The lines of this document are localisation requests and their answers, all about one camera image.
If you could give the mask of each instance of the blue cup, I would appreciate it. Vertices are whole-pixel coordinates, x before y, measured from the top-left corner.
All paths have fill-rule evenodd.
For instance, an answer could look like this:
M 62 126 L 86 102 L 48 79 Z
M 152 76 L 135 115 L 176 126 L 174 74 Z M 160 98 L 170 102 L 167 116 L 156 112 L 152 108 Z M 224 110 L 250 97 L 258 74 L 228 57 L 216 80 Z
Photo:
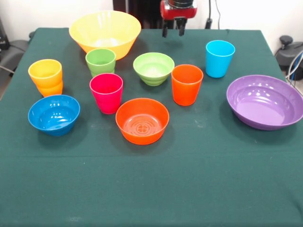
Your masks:
M 236 48 L 223 40 L 210 41 L 206 45 L 206 73 L 213 78 L 225 75 Z

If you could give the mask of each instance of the yellow cup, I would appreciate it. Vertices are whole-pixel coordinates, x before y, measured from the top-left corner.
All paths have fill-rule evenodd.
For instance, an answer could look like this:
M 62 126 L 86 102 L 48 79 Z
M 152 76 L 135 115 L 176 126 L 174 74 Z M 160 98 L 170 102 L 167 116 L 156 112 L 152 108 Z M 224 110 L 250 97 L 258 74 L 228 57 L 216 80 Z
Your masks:
M 62 94 L 62 65 L 57 60 L 36 61 L 28 68 L 28 73 L 43 97 Z

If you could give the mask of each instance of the cup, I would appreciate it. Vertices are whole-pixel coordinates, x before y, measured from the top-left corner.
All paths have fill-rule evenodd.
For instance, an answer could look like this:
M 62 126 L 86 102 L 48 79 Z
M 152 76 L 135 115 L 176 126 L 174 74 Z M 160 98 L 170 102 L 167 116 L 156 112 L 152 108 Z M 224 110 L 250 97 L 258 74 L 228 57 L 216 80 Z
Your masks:
M 236 48 L 223 40 L 214 40 L 206 45 L 206 73 L 213 78 L 226 74 Z
M 173 99 L 178 105 L 192 105 L 198 96 L 203 72 L 194 65 L 178 65 L 171 72 Z
M 118 110 L 123 92 L 121 77 L 114 73 L 102 73 L 90 80 L 89 87 L 102 113 L 114 114 Z
M 101 73 L 114 73 L 116 54 L 110 49 L 95 49 L 85 56 L 92 77 Z
M 62 65 L 57 60 L 36 61 L 28 68 L 28 73 L 43 97 L 62 94 Z

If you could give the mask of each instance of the green tablecloth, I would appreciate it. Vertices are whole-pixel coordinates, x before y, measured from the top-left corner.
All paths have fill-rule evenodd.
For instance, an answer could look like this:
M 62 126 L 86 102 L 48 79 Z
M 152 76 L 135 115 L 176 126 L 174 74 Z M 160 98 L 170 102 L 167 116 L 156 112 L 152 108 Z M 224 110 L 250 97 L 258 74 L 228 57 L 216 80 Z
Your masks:
M 205 71 L 205 44 L 214 39 L 232 42 L 236 53 L 224 78 L 205 75 L 192 106 L 173 102 L 170 79 L 148 87 L 133 70 L 139 54 L 162 52 Z M 100 113 L 84 57 L 67 28 L 38 29 L 0 102 L 0 226 L 302 226 L 303 122 L 258 131 L 225 97 L 240 76 L 282 79 L 260 31 L 141 32 L 116 72 L 123 102 L 154 98 L 170 112 L 163 137 L 149 146 L 127 142 L 115 115 Z M 63 93 L 81 105 L 74 129 L 58 138 L 27 121 L 41 98 L 27 69 L 44 58 L 62 63 Z

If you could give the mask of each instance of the cup rim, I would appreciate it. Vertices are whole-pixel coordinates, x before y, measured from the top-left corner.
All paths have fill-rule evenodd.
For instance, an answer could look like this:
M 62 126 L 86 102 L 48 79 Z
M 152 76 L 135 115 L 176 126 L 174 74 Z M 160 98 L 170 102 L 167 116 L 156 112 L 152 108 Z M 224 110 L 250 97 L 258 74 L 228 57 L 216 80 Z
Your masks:
M 99 76 L 102 76 L 102 75 L 104 75 L 104 74 L 111 74 L 111 75 L 114 75 L 114 76 L 118 77 L 118 78 L 122 81 L 121 87 L 118 88 L 116 91 L 113 91 L 113 92 L 111 92 L 111 93 L 101 93 L 101 92 L 97 92 L 95 89 L 93 89 L 93 88 L 91 87 L 92 81 L 93 81 L 95 78 L 97 78 L 97 77 L 99 77 Z M 89 82 L 89 88 L 90 88 L 92 91 L 94 91 L 95 93 L 99 94 L 99 95 L 111 95 L 111 94 L 113 94 L 113 93 L 118 92 L 119 90 L 121 90 L 121 89 L 123 88 L 123 79 L 122 79 L 119 75 L 117 75 L 117 74 L 115 74 L 115 73 L 101 73 L 101 74 L 96 75 L 95 77 L 93 77 L 93 78 L 90 80 L 90 82 Z
M 210 43 L 218 42 L 218 41 L 219 41 L 219 42 L 224 42 L 224 43 L 230 44 L 230 45 L 233 47 L 233 52 L 232 52 L 231 54 L 228 54 L 228 55 L 218 55 L 218 54 L 214 54 L 214 53 L 212 53 L 211 51 L 209 51 L 209 49 L 207 48 L 208 45 L 209 45 Z M 210 52 L 212 55 L 218 56 L 218 57 L 229 57 L 229 56 L 233 55 L 233 54 L 236 52 L 235 46 L 234 46 L 232 43 L 230 43 L 230 42 L 228 42 L 228 41 L 225 41 L 225 40 L 212 40 L 212 41 L 210 41 L 210 42 L 208 42 L 208 43 L 206 44 L 205 48 L 206 48 L 206 50 L 207 50 L 208 52 Z
M 37 64 L 37 63 L 40 62 L 40 61 L 55 61 L 55 62 L 59 63 L 60 68 L 59 68 L 59 70 L 58 70 L 56 73 L 54 73 L 53 75 L 48 76 L 48 77 L 36 77 L 36 76 L 33 76 L 33 75 L 29 72 L 29 70 L 30 70 L 31 67 L 33 67 L 33 65 Z M 35 78 L 35 79 L 49 79 L 49 78 L 51 78 L 51 77 L 57 75 L 61 70 L 62 70 L 62 65 L 61 65 L 61 63 L 60 63 L 59 61 L 57 61 L 56 59 L 41 59 L 41 60 L 38 60 L 38 61 L 35 61 L 34 63 L 32 63 L 32 64 L 28 67 L 28 70 L 27 70 L 27 71 L 28 71 L 29 76 L 32 77 L 32 78 Z
M 87 59 L 87 56 L 88 56 L 90 53 L 92 53 L 93 51 L 96 51 L 96 50 L 106 50 L 106 51 L 110 51 L 110 52 L 112 52 L 112 53 L 114 54 L 115 57 L 114 57 L 113 60 L 111 60 L 109 63 L 106 63 L 106 64 L 102 64 L 102 65 L 93 64 L 93 63 L 91 63 L 91 62 Z M 91 65 L 93 65 L 93 66 L 107 66 L 107 65 L 113 63 L 114 61 L 116 61 L 116 58 L 117 58 L 116 53 L 115 53 L 114 51 L 112 51 L 111 49 L 108 49 L 108 48 L 96 48 L 96 49 L 93 49 L 93 50 L 87 52 L 87 54 L 85 55 L 85 61 L 86 61 L 86 62 L 89 62 L 89 63 L 90 63 Z
M 196 69 L 198 69 L 198 70 L 202 73 L 201 79 L 198 80 L 198 81 L 196 81 L 196 82 L 194 82 L 194 83 L 184 83 L 184 82 L 181 82 L 180 80 L 176 79 L 176 78 L 173 76 L 173 72 L 174 72 L 175 68 L 177 68 L 177 67 L 179 67 L 179 66 L 182 66 L 182 67 L 184 67 L 184 66 L 194 66 Z M 181 64 L 181 65 L 177 65 L 176 67 L 174 67 L 174 69 L 171 71 L 171 78 L 174 79 L 175 81 L 177 81 L 177 82 L 180 83 L 180 84 L 189 84 L 189 85 L 193 85 L 193 84 L 198 84 L 198 83 L 200 83 L 200 82 L 203 80 L 203 78 L 204 78 L 204 73 L 203 73 L 203 71 L 202 71 L 199 67 L 197 67 L 196 65 Z

